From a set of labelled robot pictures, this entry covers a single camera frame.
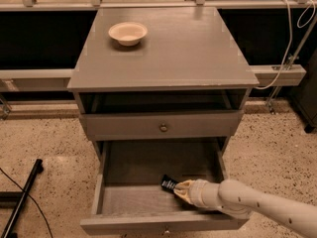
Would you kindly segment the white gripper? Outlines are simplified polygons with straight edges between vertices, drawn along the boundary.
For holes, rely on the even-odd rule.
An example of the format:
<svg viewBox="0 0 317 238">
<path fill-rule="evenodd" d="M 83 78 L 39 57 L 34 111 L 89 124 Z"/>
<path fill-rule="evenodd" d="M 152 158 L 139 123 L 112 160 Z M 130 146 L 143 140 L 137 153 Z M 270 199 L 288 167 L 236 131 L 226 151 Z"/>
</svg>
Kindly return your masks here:
<svg viewBox="0 0 317 238">
<path fill-rule="evenodd" d="M 183 201 L 199 208 L 219 210 L 222 206 L 222 201 L 218 195 L 218 190 L 218 183 L 203 179 L 195 181 L 188 179 L 179 182 L 174 188 L 174 193 Z"/>
</svg>

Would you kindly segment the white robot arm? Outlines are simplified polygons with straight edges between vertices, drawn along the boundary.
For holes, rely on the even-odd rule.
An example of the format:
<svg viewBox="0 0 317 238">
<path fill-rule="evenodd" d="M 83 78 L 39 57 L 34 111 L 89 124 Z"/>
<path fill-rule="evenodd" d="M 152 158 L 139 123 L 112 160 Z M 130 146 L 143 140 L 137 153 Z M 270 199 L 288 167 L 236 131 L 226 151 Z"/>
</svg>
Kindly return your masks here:
<svg viewBox="0 0 317 238">
<path fill-rule="evenodd" d="M 240 181 L 203 179 L 178 183 L 174 193 L 194 206 L 219 210 L 237 219 L 257 212 L 305 238 L 317 238 L 317 207 L 264 193 Z"/>
</svg>

